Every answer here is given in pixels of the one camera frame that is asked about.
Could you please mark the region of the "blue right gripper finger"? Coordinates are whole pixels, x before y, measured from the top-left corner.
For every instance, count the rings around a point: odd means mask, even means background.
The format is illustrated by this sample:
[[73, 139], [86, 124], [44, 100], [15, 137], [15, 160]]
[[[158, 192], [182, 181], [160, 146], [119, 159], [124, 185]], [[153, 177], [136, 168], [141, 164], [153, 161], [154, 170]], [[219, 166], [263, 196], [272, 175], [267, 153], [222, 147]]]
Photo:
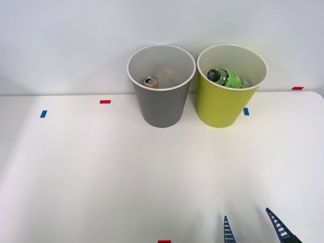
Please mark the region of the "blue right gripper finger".
[[223, 234], [224, 234], [224, 243], [236, 243], [227, 216], [224, 216]]
[[271, 223], [275, 229], [275, 232], [281, 243], [302, 243], [296, 235], [294, 235], [286, 225], [276, 216], [276, 214], [266, 208], [266, 213], [269, 216]]

